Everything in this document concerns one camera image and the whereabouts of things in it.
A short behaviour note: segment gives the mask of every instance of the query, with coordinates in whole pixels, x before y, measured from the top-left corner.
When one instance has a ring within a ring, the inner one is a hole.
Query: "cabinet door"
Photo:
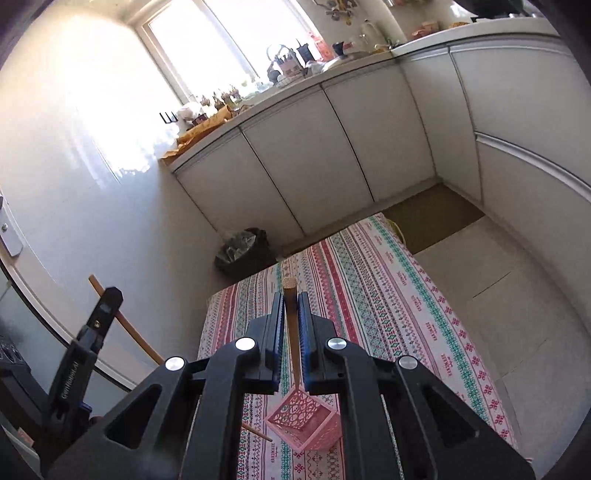
[[[372,203],[326,95],[302,92],[259,114],[244,134],[305,233]]]
[[[267,231],[272,247],[303,234],[244,136],[235,130],[207,147],[178,180],[220,233]]]
[[[477,131],[520,145],[591,184],[591,86],[558,40],[452,47]]]
[[[402,69],[421,113],[437,174],[480,201],[472,121],[447,49],[410,58]]]
[[[425,130],[400,66],[324,84],[376,201],[435,176]]]
[[[485,206],[551,267],[591,330],[591,189],[539,157],[492,144],[478,142]]]

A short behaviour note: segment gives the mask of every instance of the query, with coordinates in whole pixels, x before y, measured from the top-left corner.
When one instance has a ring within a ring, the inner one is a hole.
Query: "wooden stick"
[[[273,439],[271,437],[268,437],[263,432],[259,432],[257,429],[251,427],[250,425],[248,425],[244,422],[242,422],[242,428],[245,430],[248,430],[249,432],[254,433],[255,435],[258,435],[259,437],[261,437],[263,440],[266,440],[267,442],[273,443]]]
[[[88,280],[99,296],[105,292],[105,289],[101,286],[100,282],[94,275],[88,277]],[[145,341],[144,337],[139,334],[139,332],[133,327],[133,325],[130,324],[129,320],[126,319],[119,310],[117,310],[117,313],[115,313],[115,318],[119,320],[121,326],[127,331],[127,333],[131,335],[131,338],[133,338],[138,343],[142,350],[146,352],[152,360],[154,360],[159,365],[164,363],[164,358],[162,358],[156,350],[150,347],[150,344]]]
[[[102,287],[102,285],[94,275],[88,277],[88,280],[95,289],[95,292],[97,292],[100,296],[105,292],[105,289]],[[131,338],[133,338],[137,342],[137,344],[144,350],[144,352],[146,352],[152,358],[152,360],[154,360],[159,365],[162,365],[164,363],[164,358],[161,357],[158,354],[158,352],[156,352],[156,350],[150,347],[150,344],[146,342],[144,337],[142,337],[139,334],[139,332],[133,327],[133,325],[130,324],[129,320],[125,318],[125,316],[119,310],[117,310],[117,312],[115,313],[115,318],[119,320],[121,326],[127,331],[127,333],[131,335]],[[272,438],[268,437],[263,432],[259,432],[257,429],[251,427],[250,425],[244,422],[242,422],[242,428],[254,433],[255,435],[258,435],[259,437],[261,437],[264,440],[267,440],[268,442],[273,442]]]
[[[297,321],[297,280],[293,277],[283,279],[283,301],[285,303],[285,318],[287,335],[290,340],[291,367],[294,372],[295,387],[300,386],[301,358],[300,331]]]

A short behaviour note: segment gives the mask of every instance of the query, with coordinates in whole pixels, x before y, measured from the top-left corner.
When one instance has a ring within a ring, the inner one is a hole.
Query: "pink basket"
[[[328,450],[342,435],[339,412],[302,387],[291,387],[265,422],[297,453]]]

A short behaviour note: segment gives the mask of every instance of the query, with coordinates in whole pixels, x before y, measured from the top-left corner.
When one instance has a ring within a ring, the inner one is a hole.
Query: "tablecloth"
[[[515,437],[495,384],[470,336],[428,274],[398,240],[380,213],[312,245],[211,297],[199,358],[243,336],[249,319],[271,311],[282,278],[296,277],[314,314],[332,320],[337,334],[370,355],[395,360],[413,355],[510,445]],[[284,356],[280,391],[247,395],[243,420],[276,438],[264,418],[293,378]],[[336,396],[322,399],[337,406]],[[341,442],[328,451],[293,452],[276,438],[241,434],[237,478],[248,480],[339,480],[344,478]]]

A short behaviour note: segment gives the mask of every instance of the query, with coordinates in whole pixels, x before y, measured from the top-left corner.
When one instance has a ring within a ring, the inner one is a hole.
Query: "trash can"
[[[247,228],[228,240],[217,253],[214,265],[234,282],[241,281],[277,263],[267,232]]]

